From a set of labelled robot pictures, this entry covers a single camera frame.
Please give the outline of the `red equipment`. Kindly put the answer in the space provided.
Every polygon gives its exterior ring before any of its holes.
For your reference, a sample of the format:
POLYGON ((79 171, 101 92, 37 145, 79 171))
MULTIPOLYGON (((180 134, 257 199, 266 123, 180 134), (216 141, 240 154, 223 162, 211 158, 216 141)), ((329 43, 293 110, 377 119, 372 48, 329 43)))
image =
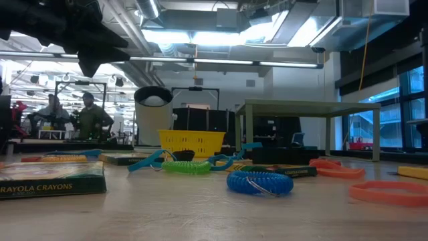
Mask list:
POLYGON ((11 109, 12 123, 13 123, 13 136, 16 138, 24 138, 28 134, 21 128, 21 117, 23 111, 27 108, 27 105, 23 104, 22 101, 17 101, 13 104, 11 109))

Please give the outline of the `blue coil keychain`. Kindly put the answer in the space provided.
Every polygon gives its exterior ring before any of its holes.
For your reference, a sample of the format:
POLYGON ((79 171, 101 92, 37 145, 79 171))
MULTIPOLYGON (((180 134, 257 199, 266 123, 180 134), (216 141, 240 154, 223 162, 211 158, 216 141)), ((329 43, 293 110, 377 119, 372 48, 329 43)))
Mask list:
POLYGON ((227 186, 237 193, 249 195, 288 195, 294 188, 292 178, 269 172, 233 171, 227 176, 227 186))

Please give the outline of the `person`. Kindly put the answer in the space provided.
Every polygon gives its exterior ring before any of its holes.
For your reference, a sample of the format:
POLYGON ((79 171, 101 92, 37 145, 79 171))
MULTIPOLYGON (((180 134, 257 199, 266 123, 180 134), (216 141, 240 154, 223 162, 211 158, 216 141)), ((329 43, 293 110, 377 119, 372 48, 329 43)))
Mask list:
POLYGON ((41 123, 41 126, 43 126, 45 122, 49 122, 53 125, 54 130, 65 131, 66 123, 69 123, 70 121, 70 115, 63 109, 59 98, 53 94, 49 94, 48 105, 31 114, 30 119, 31 134, 34 137, 37 137, 39 130, 37 127, 38 122, 41 123))
POLYGON ((89 92, 83 94, 84 108, 79 114, 79 136, 81 140, 98 139, 102 128, 109 127, 114 123, 111 116, 101 107, 94 103, 94 96, 89 92))

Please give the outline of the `green perforated metal shelf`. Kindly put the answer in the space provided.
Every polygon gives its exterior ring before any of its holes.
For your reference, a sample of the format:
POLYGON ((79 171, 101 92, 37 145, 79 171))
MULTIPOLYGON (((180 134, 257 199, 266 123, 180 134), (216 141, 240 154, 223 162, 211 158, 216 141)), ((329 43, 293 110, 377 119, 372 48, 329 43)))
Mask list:
POLYGON ((241 117, 245 117, 246 141, 253 142, 253 118, 255 116, 292 116, 325 118, 325 152, 330 155, 331 119, 359 112, 373 113, 372 161, 380 160, 380 104, 352 102, 317 102, 299 100, 246 99, 235 111, 235 148, 243 148, 241 142, 241 117))

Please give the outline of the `yellow plastic basket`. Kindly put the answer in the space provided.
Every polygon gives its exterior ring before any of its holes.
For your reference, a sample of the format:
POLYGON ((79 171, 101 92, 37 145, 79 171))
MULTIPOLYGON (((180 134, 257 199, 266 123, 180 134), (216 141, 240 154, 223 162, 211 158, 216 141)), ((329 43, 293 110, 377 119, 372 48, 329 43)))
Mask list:
POLYGON ((173 153, 194 151, 196 157, 210 157, 220 152, 224 132, 158 130, 160 145, 173 153))

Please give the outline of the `white table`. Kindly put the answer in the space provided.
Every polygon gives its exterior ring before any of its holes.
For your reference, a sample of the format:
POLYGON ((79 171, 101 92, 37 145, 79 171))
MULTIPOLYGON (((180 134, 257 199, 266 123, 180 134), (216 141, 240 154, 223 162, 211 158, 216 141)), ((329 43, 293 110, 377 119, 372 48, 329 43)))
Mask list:
POLYGON ((38 139, 63 140, 66 137, 66 131, 60 130, 39 130, 38 139))

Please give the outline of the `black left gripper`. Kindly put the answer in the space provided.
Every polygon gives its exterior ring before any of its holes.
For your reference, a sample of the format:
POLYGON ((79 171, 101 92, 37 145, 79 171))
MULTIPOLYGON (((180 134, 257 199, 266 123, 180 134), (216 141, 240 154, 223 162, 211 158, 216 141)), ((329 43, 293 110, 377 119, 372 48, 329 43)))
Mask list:
POLYGON ((125 39, 109 29, 98 31, 101 20, 98 0, 0 0, 0 39, 8 41, 16 31, 46 47, 79 50, 78 64, 89 78, 102 64, 130 59, 116 49, 128 47, 125 39))

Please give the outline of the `round silver air duct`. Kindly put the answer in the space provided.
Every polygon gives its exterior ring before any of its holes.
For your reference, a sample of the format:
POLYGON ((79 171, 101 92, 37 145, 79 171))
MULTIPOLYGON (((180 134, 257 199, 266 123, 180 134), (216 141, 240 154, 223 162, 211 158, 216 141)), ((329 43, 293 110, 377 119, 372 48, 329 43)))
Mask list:
POLYGON ((135 0, 137 9, 145 19, 156 19, 161 14, 158 0, 135 0))

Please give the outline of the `yellow coil keychain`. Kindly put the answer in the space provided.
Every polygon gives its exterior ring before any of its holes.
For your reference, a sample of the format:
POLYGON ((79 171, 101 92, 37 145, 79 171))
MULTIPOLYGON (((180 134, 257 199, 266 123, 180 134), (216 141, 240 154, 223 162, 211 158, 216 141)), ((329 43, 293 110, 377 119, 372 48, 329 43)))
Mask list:
POLYGON ((64 162, 87 162, 85 155, 47 155, 39 158, 40 162, 64 163, 64 162))

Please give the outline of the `blue chair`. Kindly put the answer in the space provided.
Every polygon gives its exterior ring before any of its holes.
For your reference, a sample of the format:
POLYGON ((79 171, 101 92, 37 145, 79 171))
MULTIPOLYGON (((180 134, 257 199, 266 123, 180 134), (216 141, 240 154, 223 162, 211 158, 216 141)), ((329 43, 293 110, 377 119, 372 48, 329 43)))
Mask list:
POLYGON ((304 144, 304 136, 304 133, 294 133, 290 147, 295 149, 317 150, 317 146, 306 146, 304 144))

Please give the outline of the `green coil keychain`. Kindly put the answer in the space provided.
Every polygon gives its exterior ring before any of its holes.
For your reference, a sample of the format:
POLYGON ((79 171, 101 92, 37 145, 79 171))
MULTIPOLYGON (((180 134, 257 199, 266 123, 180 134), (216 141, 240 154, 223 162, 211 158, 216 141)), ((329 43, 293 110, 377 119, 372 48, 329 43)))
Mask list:
POLYGON ((210 172, 211 164, 206 161, 167 161, 162 163, 165 171, 202 175, 210 172))

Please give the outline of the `black cabinet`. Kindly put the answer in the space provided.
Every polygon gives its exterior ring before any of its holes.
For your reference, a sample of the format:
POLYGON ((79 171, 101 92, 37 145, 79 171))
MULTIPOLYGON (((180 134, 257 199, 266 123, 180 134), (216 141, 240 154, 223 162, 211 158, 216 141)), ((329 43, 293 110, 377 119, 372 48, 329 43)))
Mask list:
POLYGON ((174 130, 224 132, 224 145, 235 146, 235 113, 229 110, 174 108, 174 130))
POLYGON ((298 117, 257 116, 253 119, 253 141, 263 147, 291 147, 295 133, 302 131, 298 117))

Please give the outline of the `black metal frame stand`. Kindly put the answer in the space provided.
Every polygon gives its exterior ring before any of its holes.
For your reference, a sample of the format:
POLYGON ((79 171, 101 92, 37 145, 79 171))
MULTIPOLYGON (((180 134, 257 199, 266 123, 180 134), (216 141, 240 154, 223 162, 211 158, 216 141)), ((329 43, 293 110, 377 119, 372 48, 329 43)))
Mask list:
POLYGON ((99 143, 102 141, 106 141, 107 138, 103 137, 103 128, 108 127, 108 130, 111 129, 112 124, 114 121, 112 118, 107 114, 105 111, 105 103, 106 103, 106 95, 107 95, 107 83, 105 82, 90 82, 86 80, 76 80, 76 81, 59 81, 56 82, 54 97, 53 97, 53 107, 56 108, 57 103, 57 95, 60 93, 64 88, 69 86, 70 84, 74 84, 77 86, 89 86, 94 85, 96 88, 99 86, 103 86, 103 91, 99 89, 99 91, 102 93, 102 111, 99 111, 99 115, 97 115, 95 112, 93 113, 94 121, 92 121, 93 128, 87 135, 87 140, 89 139, 96 139, 99 143))
POLYGON ((194 92, 202 92, 202 91, 215 91, 217 93, 217 96, 215 97, 217 101, 217 110, 219 110, 219 99, 220 99, 220 89, 219 88, 203 88, 200 86, 190 86, 190 87, 172 87, 171 88, 171 94, 176 97, 177 95, 174 95, 175 90, 188 90, 188 91, 194 91, 194 92))

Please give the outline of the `grey ceiling box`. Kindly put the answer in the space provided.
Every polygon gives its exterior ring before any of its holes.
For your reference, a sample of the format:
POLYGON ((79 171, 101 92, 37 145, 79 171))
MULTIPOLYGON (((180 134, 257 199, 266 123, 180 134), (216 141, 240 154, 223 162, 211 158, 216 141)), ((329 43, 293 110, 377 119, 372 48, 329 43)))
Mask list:
POLYGON ((237 11, 235 9, 217 8, 216 27, 223 29, 235 29, 237 27, 237 11))

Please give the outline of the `white ceiling unit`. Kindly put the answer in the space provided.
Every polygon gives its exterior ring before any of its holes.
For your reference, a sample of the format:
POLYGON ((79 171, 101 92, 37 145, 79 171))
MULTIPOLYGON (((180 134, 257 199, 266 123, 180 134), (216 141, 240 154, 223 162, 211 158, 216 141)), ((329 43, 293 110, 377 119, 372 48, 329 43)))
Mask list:
POLYGON ((409 0, 373 0, 375 15, 409 16, 409 0))

